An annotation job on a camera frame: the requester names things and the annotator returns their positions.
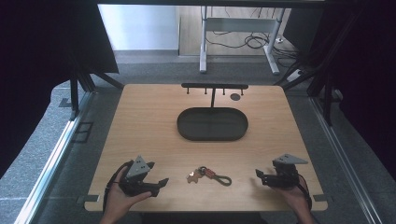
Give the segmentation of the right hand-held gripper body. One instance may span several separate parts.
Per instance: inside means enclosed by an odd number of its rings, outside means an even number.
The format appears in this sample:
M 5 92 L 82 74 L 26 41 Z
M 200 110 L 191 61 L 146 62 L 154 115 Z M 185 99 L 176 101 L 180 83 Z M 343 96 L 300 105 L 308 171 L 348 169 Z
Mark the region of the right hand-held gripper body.
M 300 183 L 297 164 L 308 164 L 308 161 L 297 158 L 290 154 L 284 154 L 273 160 L 276 170 L 274 175 L 263 175 L 264 186 L 273 188 L 291 188 Z

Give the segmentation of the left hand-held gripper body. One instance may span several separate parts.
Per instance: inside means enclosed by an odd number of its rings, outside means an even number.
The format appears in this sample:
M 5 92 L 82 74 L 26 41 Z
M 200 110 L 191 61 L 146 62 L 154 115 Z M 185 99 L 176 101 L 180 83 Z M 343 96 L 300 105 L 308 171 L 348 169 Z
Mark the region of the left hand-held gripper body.
M 127 164 L 127 169 L 121 175 L 119 187 L 130 197 L 145 192 L 150 192 L 152 197 L 156 197 L 161 188 L 159 183 L 152 184 L 144 182 L 149 171 L 150 169 L 147 163 L 141 156 L 138 156 L 134 161 Z

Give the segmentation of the keys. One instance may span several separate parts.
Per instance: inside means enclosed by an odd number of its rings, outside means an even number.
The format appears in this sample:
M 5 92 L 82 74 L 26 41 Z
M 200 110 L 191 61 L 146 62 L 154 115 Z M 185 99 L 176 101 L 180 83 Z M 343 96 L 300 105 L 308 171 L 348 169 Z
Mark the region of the keys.
M 197 183 L 198 180 L 204 176 L 208 177 L 209 179 L 217 181 L 218 183 L 220 183 L 222 186 L 225 187 L 229 187 L 233 183 L 230 177 L 226 175 L 218 175 L 213 170 L 205 166 L 198 167 L 194 171 L 190 172 L 187 175 L 186 179 L 188 183 L 191 182 Z

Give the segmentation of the black key stand with tray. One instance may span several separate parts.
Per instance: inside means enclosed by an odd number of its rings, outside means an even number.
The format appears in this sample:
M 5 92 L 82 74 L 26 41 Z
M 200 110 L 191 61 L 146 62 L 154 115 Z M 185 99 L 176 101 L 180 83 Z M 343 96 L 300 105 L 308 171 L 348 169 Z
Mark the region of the black key stand with tray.
M 248 118 L 239 109 L 232 107 L 215 107 L 217 90 L 244 90 L 246 84 L 210 84 L 210 83 L 182 83 L 182 88 L 190 93 L 191 88 L 204 89 L 207 93 L 211 89 L 211 103 L 209 107 L 190 107 L 182 111 L 177 117 L 178 133 L 191 141 L 236 141 L 241 139 L 248 130 Z

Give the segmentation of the person's right hand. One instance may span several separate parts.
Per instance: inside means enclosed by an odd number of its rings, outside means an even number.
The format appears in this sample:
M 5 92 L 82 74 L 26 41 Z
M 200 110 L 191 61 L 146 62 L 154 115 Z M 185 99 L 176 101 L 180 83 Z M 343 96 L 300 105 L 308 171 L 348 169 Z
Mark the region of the person's right hand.
M 283 197 L 295 215 L 296 213 L 310 212 L 308 202 L 306 201 L 304 194 L 297 187 L 292 189 L 274 188 L 274 190 Z

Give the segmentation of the person's left hand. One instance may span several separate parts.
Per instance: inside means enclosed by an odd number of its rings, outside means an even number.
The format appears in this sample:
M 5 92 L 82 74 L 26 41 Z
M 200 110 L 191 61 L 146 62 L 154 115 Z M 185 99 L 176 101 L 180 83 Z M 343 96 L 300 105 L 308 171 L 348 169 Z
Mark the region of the person's left hand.
M 123 218 L 133 205 L 142 202 L 151 196 L 150 192 L 141 193 L 134 197 L 125 195 L 119 187 L 119 181 L 124 170 L 125 167 L 119 171 L 114 182 L 110 185 L 103 217 Z

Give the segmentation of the black metal stand legs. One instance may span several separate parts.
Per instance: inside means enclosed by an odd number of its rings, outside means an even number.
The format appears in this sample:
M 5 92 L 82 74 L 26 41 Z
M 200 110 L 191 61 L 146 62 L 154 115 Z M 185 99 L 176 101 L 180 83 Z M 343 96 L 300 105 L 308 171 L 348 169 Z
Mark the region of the black metal stand legs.
M 124 88 L 124 85 L 118 82 L 113 77 L 103 72 L 94 71 L 93 74 L 108 84 L 116 87 L 119 90 Z M 89 73 L 74 72 L 70 79 L 70 97 L 71 97 L 71 120 L 75 120 L 79 115 L 79 101 L 78 101 L 78 86 L 81 86 L 84 91 L 94 92 L 95 84 Z
M 322 102 L 322 117 L 326 121 L 329 126 L 332 126 L 331 120 L 331 108 L 332 103 L 335 102 L 335 99 L 332 96 L 333 90 L 333 77 L 327 71 L 327 69 L 323 65 L 319 65 L 316 68 L 308 69 L 307 71 L 303 71 L 301 75 L 295 78 L 293 81 L 287 81 L 287 78 L 291 76 L 302 64 L 294 63 L 290 66 L 290 68 L 286 71 L 283 77 L 275 83 L 275 86 L 281 87 L 284 91 L 287 91 L 308 79 L 311 79 L 311 82 L 306 90 L 306 93 L 310 97 L 317 97 L 324 91 Z

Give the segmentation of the white power strip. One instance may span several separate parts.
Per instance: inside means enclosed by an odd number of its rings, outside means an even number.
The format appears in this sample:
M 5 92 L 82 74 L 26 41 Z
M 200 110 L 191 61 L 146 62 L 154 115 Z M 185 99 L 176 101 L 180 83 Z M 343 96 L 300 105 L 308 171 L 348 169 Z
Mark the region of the white power strip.
M 298 78 L 300 75 L 302 75 L 304 72 L 300 69 L 295 70 L 293 73 L 291 73 L 288 77 L 287 77 L 287 81 L 288 82 L 292 82 L 293 80 L 295 80 L 296 78 Z

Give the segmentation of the black curtain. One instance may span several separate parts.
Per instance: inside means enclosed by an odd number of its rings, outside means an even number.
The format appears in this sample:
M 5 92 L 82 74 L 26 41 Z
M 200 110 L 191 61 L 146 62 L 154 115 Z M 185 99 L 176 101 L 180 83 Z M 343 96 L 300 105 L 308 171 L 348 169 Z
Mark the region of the black curtain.
M 396 0 L 366 0 L 329 75 L 340 109 L 396 178 Z
M 76 73 L 118 67 L 96 0 L 0 0 L 0 177 Z

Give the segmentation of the aluminium rail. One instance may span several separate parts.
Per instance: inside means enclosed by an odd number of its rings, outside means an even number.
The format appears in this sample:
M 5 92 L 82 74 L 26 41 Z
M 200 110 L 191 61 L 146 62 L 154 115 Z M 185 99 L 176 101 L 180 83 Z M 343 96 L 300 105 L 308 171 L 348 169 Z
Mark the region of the aluminium rail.
M 310 97 L 309 102 L 313 106 L 320 126 L 322 127 L 326 137 L 328 138 L 328 141 L 330 142 L 333 154 L 338 160 L 349 183 L 349 186 L 351 187 L 355 198 L 357 199 L 368 223 L 383 224 L 383 221 L 377 212 L 373 200 L 371 199 L 367 189 L 363 186 L 361 180 L 359 179 L 333 127 L 329 125 L 328 121 L 323 117 L 323 109 L 321 108 L 319 101 L 315 98 Z
M 50 185 L 50 182 L 56 173 L 58 165 L 60 164 L 68 145 L 71 143 L 72 136 L 75 133 L 82 117 L 84 116 L 84 113 L 87 111 L 88 102 L 91 100 L 91 98 L 92 94 L 86 92 L 78 101 L 80 111 L 74 119 L 67 121 L 60 138 L 49 155 L 49 159 L 47 160 L 42 172 L 40 173 L 40 176 L 35 182 L 35 185 L 27 197 L 14 224 L 30 224 L 33 220 L 35 213 Z

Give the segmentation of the white metal desk frame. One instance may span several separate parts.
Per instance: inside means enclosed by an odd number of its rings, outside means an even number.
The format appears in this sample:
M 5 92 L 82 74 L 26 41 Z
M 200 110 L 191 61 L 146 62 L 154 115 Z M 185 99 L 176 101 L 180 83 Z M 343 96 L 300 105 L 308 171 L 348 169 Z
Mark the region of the white metal desk frame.
M 274 44 L 282 24 L 286 9 L 281 8 L 275 19 L 237 19 L 237 18 L 211 18 L 207 17 L 207 6 L 201 7 L 201 46 L 199 57 L 199 71 L 206 72 L 206 33 L 207 32 L 237 32 L 237 33 L 266 33 L 269 43 L 264 45 L 266 59 L 274 76 L 279 75 L 276 60 L 272 54 Z

